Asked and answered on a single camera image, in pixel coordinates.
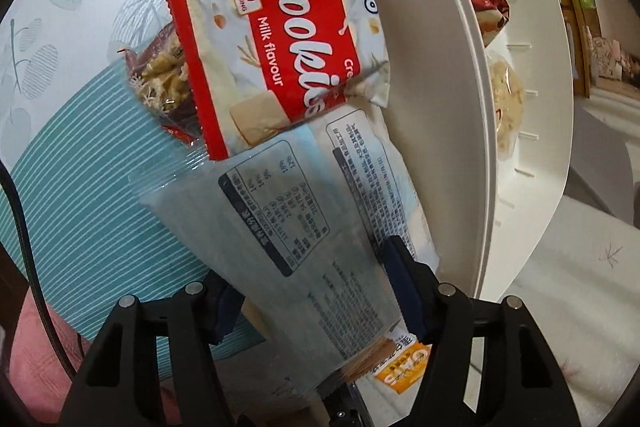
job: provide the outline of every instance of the red stripe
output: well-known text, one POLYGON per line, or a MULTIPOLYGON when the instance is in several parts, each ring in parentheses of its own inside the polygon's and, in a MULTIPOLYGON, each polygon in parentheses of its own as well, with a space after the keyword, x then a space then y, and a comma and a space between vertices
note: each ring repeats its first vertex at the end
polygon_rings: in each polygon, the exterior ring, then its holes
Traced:
POLYGON ((207 152, 212 160, 225 160, 229 158, 229 153, 220 131, 209 84, 207 84, 207 76, 198 53, 187 0, 167 0, 167 2, 174 19, 175 31, 184 48, 184 58, 189 67, 189 83, 193 92, 193 100, 196 103, 198 119, 202 126, 204 141, 207 143, 207 152))

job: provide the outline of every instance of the pink cloth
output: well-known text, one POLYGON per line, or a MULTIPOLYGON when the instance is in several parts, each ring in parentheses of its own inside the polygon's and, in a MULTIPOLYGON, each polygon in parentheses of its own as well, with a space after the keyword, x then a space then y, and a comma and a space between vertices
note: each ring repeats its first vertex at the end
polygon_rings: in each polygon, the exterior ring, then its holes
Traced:
MULTIPOLYGON (((78 334, 53 309, 49 314, 60 341, 73 366, 82 362, 78 334)), ((87 352, 91 343, 82 339, 87 352)), ((49 344, 31 290, 27 292, 20 312, 9 363, 9 380, 34 418, 41 423, 57 423, 71 387, 71 381, 49 344)), ((173 394, 162 389, 162 403, 167 423, 180 423, 180 413, 173 394)))

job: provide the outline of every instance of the red logo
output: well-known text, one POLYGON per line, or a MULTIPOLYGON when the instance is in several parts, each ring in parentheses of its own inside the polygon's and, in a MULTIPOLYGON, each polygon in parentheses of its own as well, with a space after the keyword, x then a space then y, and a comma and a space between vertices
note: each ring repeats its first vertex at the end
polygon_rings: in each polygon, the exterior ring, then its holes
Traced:
POLYGON ((360 74, 342 0, 261 0, 252 34, 267 89, 292 122, 345 101, 344 83, 360 74))

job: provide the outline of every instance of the silver bolt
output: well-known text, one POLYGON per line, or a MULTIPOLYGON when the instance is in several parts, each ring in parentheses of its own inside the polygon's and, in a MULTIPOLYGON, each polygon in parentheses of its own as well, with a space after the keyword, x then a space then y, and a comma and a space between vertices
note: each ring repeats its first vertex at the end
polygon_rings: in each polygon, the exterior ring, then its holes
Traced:
POLYGON ((444 295, 445 297, 450 297, 456 292, 456 287, 448 282, 444 282, 438 285, 438 293, 440 295, 444 295))
POLYGON ((136 298, 133 295, 125 295, 124 297, 120 297, 118 304, 122 308, 128 308, 129 306, 133 306, 134 302, 136 302, 136 298))
POLYGON ((515 295, 509 295, 507 297, 507 306, 513 310, 519 310, 520 308, 522 308, 523 303, 519 297, 516 297, 515 295))
POLYGON ((184 287, 184 291, 186 291, 189 295, 197 295, 202 291, 204 286, 201 282, 190 282, 187 286, 184 287))

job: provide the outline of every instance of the orange label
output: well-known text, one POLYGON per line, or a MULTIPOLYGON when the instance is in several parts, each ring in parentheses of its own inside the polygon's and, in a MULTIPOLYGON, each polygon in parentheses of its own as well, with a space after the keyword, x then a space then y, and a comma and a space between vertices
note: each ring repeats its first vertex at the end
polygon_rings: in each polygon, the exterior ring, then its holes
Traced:
POLYGON ((424 375, 430 352, 430 346, 415 342, 385 365, 379 367, 375 372, 375 377, 396 393, 404 393, 424 375))

